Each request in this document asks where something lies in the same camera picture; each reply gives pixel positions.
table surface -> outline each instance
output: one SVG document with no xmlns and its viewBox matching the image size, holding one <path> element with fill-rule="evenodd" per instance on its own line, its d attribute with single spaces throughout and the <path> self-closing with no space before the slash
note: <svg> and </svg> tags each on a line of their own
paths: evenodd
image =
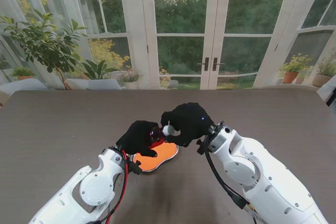
<svg viewBox="0 0 336 224">
<path fill-rule="evenodd" d="M 0 110 L 2 223 L 28 223 L 78 169 L 96 169 L 98 154 L 132 122 L 159 122 L 184 102 L 199 102 L 215 122 L 262 142 L 336 223 L 336 118 L 314 91 L 294 89 L 16 92 Z M 253 223 L 196 149 L 180 148 L 153 173 L 131 174 L 113 223 Z"/>
</svg>

black cable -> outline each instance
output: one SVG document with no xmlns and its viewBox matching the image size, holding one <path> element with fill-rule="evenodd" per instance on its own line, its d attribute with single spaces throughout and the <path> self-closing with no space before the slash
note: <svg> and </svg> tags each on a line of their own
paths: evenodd
<svg viewBox="0 0 336 224">
<path fill-rule="evenodd" d="M 119 153 L 121 155 L 121 157 L 123 158 L 124 162 L 126 163 L 127 160 L 123 157 L 123 155 L 121 153 Z M 121 199 L 122 199 L 122 192 L 125 190 L 125 186 L 126 186 L 126 175 L 127 175 L 128 170 L 125 168 L 124 169 L 124 181 L 122 184 L 122 189 L 121 189 L 121 194 L 119 196 L 118 202 L 116 203 L 116 205 L 112 208 L 111 211 L 108 212 L 108 214 L 100 221 L 100 223 L 103 223 L 103 221 L 107 220 L 107 218 L 113 214 L 115 212 L 116 207 L 120 204 Z"/>
<path fill-rule="evenodd" d="M 223 189 L 229 194 L 229 196 L 232 198 L 232 200 L 237 204 L 236 200 L 237 198 L 235 198 L 234 196 L 236 197 L 239 197 L 241 199 L 241 201 L 243 201 L 243 203 L 245 205 L 249 205 L 250 202 L 248 202 L 244 197 L 242 197 L 239 193 L 237 193 L 236 191 L 234 191 L 231 187 L 229 187 L 223 180 L 222 178 L 220 177 L 218 171 L 216 170 L 215 168 L 215 165 L 214 163 L 212 162 L 212 159 L 209 155 L 209 150 L 208 150 L 208 137 L 205 138 L 204 142 L 203 142 L 203 148 L 204 148 L 204 154 L 205 154 L 205 157 L 206 157 L 206 160 L 208 161 L 209 163 L 209 166 L 212 170 L 212 172 L 214 173 L 217 181 L 219 182 L 219 184 L 223 187 Z"/>
</svg>

terracotta pot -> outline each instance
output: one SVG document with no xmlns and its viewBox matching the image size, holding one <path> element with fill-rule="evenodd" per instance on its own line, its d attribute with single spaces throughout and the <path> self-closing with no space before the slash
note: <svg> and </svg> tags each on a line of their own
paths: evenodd
<svg viewBox="0 0 336 224">
<path fill-rule="evenodd" d="M 125 88 L 129 90 L 137 89 L 136 82 L 125 82 L 124 85 L 125 85 Z"/>
<path fill-rule="evenodd" d="M 18 76 L 17 79 L 19 81 L 22 81 L 22 80 L 26 80 L 26 79 L 31 79 L 31 78 L 35 78 L 34 76 Z"/>
<path fill-rule="evenodd" d="M 296 83 L 296 84 L 302 84 L 303 81 L 304 81 L 304 77 L 299 76 L 299 77 L 296 78 L 295 83 Z"/>
<path fill-rule="evenodd" d="M 313 79 L 313 86 L 322 87 L 331 79 L 331 76 L 325 76 L 324 74 L 317 73 Z"/>
<path fill-rule="evenodd" d="M 286 72 L 282 83 L 283 84 L 292 83 L 295 80 L 296 76 L 298 76 L 298 74 L 299 72 Z"/>
</svg>

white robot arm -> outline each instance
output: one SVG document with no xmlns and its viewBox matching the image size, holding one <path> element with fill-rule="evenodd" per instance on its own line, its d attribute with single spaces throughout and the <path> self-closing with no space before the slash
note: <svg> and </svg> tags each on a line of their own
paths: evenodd
<svg viewBox="0 0 336 224">
<path fill-rule="evenodd" d="M 98 158 L 98 169 L 85 166 L 77 171 L 29 224 L 87 224 L 98 220 L 115 196 L 114 176 L 124 171 L 123 158 L 115 150 L 107 148 Z M 78 184 L 81 199 L 95 207 L 90 213 L 74 199 L 74 189 Z"/>
<path fill-rule="evenodd" d="M 243 187 L 245 210 L 265 224 L 328 224 L 305 186 L 257 140 L 223 123 L 210 129 L 208 149 Z"/>
</svg>

black glove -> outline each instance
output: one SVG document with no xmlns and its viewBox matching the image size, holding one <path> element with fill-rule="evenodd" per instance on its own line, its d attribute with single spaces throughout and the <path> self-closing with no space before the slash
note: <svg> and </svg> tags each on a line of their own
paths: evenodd
<svg viewBox="0 0 336 224">
<path fill-rule="evenodd" d="M 149 149 L 152 128 L 158 126 L 157 123 L 147 121 L 135 121 L 117 141 L 117 146 L 121 147 L 127 154 L 140 153 L 142 156 L 156 157 L 157 153 Z"/>
<path fill-rule="evenodd" d="M 178 136 L 168 136 L 165 140 L 179 146 L 187 147 L 196 138 L 207 135 L 208 129 L 214 122 L 198 103 L 184 103 L 173 111 L 164 112 L 161 116 L 161 124 L 170 123 L 175 130 L 181 131 Z"/>
</svg>

